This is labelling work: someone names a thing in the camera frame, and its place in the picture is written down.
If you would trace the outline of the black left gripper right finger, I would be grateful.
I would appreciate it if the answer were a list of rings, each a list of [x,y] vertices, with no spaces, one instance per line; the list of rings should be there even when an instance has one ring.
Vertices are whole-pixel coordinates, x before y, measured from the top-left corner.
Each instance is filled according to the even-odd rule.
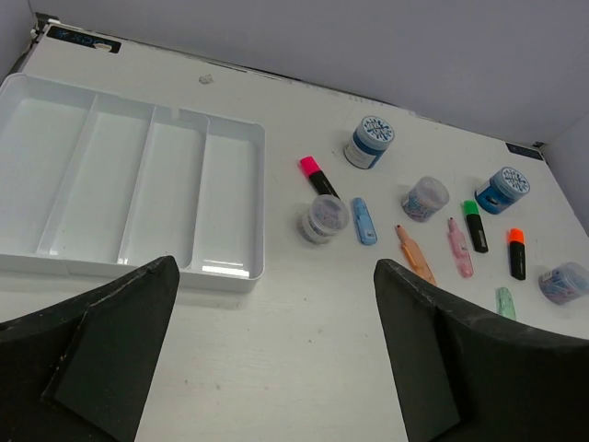
[[[584,441],[588,342],[506,319],[380,260],[375,300],[411,441]]]

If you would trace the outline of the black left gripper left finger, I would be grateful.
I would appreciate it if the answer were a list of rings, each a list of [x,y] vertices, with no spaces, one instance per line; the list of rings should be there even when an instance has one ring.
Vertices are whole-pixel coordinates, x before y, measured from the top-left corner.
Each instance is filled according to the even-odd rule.
[[[135,440],[178,288],[162,256],[3,322],[2,440]]]

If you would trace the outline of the clear clip jar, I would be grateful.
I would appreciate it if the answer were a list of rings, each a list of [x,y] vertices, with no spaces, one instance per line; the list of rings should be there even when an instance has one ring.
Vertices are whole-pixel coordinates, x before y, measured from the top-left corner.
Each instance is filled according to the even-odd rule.
[[[401,201],[405,214],[420,223],[427,222],[450,200],[447,188],[438,179],[422,177]]]
[[[350,212],[337,197],[319,195],[297,221],[301,236],[315,245],[328,244],[349,224]]]
[[[557,305],[588,295],[588,270],[577,262],[566,262],[538,277],[542,294]]]

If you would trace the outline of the blue jar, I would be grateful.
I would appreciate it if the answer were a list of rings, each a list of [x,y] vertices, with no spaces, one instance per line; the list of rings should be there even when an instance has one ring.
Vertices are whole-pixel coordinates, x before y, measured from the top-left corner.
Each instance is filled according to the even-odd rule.
[[[475,200],[486,212],[498,215],[527,195],[530,189],[523,173],[503,167],[475,190]]]
[[[365,116],[343,148],[345,158],[358,169],[371,169],[395,138],[392,126],[377,116]]]

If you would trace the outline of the pink black highlighter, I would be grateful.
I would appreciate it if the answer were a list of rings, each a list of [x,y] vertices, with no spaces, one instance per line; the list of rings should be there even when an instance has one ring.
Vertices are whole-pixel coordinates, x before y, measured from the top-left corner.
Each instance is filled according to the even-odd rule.
[[[330,195],[335,198],[340,198],[335,191],[335,188],[313,157],[301,158],[299,160],[299,167],[318,195]]]

